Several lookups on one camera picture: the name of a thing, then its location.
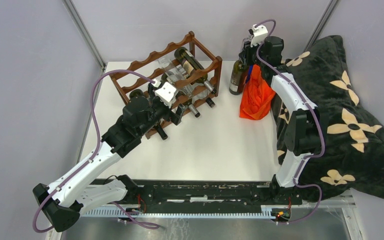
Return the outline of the dark wine bottle silver neck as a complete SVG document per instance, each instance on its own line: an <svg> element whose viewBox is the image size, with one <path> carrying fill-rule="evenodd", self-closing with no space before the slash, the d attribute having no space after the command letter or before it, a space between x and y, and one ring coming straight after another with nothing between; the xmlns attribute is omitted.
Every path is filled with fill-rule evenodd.
<svg viewBox="0 0 384 240"><path fill-rule="evenodd" d="M248 71L249 66L244 64L241 59L235 61L229 83L229 91L232 95L239 95L243 92Z"/></svg>

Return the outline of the tall clear glass bottle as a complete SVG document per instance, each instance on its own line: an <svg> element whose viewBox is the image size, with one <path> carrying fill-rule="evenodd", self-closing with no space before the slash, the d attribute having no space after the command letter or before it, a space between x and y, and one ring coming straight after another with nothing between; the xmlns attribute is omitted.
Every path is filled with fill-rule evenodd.
<svg viewBox="0 0 384 240"><path fill-rule="evenodd" d="M181 116L177 112L172 111L172 107L176 102L178 89L168 81L161 81L154 78L148 84L148 95L150 106L154 109L155 114L165 121L178 125L181 122Z"/></svg>

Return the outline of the small clear glass bottle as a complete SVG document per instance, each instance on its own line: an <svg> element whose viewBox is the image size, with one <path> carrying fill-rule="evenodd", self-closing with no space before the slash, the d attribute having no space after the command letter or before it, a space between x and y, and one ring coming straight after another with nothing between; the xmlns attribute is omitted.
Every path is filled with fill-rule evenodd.
<svg viewBox="0 0 384 240"><path fill-rule="evenodd" d="M167 78L170 80L171 83L175 84L178 81L185 81L185 76L181 73L181 71L178 69L177 66L175 66L172 62L172 60L169 57L162 56L158 60L159 66L164 70L165 74L167 75ZM185 85L181 88L178 88L180 92L182 92L185 96L187 96L189 99L193 98L193 89L189 85Z"/></svg>

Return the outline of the dark green wine bottle labelled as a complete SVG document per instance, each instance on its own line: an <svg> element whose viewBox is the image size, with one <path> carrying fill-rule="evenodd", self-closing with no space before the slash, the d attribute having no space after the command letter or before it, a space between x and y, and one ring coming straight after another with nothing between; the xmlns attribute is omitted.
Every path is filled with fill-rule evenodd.
<svg viewBox="0 0 384 240"><path fill-rule="evenodd" d="M135 89L133 91L130 92L129 94L129 98L130 99L133 99L133 98L136 98L136 97L144 97L145 94L144 92L141 90L141 89ZM167 134L165 133L165 131L163 130L162 126L161 126L161 123L162 123L162 120L160 120L154 127L153 129L155 131L157 131L157 133L159 134L159 136L161 137L162 140L166 140L168 138Z"/></svg>

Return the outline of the dark wine bottle brown label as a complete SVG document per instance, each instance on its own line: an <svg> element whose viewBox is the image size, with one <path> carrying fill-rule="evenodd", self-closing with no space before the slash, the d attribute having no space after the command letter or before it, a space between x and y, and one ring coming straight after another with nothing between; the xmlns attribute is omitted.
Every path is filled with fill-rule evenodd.
<svg viewBox="0 0 384 240"><path fill-rule="evenodd" d="M204 69L195 56L183 46L175 50L174 57L180 62L181 66L189 76L192 76L197 70ZM211 94L215 95L217 93L217 89L208 80L207 73L198 78L195 82L203 84Z"/></svg>

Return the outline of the blue square glass bottle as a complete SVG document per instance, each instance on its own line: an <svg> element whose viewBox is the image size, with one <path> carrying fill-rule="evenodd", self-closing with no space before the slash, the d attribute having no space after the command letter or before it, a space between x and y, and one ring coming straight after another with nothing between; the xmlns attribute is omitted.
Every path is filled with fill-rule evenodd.
<svg viewBox="0 0 384 240"><path fill-rule="evenodd" d="M253 57L254 47L250 46L250 39L248 37L243 39L243 62L247 67L246 77L245 77L245 85L249 82L252 72L252 57Z"/></svg>

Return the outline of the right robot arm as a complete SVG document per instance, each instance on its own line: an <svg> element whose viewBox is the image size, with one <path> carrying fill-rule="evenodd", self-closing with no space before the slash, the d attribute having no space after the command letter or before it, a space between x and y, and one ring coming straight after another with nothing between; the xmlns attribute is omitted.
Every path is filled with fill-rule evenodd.
<svg viewBox="0 0 384 240"><path fill-rule="evenodd" d="M283 39L253 36L243 41L239 58L247 65L258 65L261 76L289 110L289 123L284 133L285 158L274 176L275 187L269 199L282 204L289 198L287 188L298 186L299 177L311 158L320 158L326 150L327 112L312 102L295 81L291 69L282 63Z"/></svg>

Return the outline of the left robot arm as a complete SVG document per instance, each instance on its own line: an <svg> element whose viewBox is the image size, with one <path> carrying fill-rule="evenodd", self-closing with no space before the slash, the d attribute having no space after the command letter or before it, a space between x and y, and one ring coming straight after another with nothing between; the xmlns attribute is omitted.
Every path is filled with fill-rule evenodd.
<svg viewBox="0 0 384 240"><path fill-rule="evenodd" d="M32 192L39 205L33 217L33 229L45 233L54 229L64 232L86 212L104 204L123 201L133 203L137 190L122 180L113 180L91 190L91 184L104 170L141 144L142 136L156 128L161 120L178 125L186 110L179 104L176 111L159 96L135 96L101 138L97 147L66 174L46 185L39 183Z"/></svg>

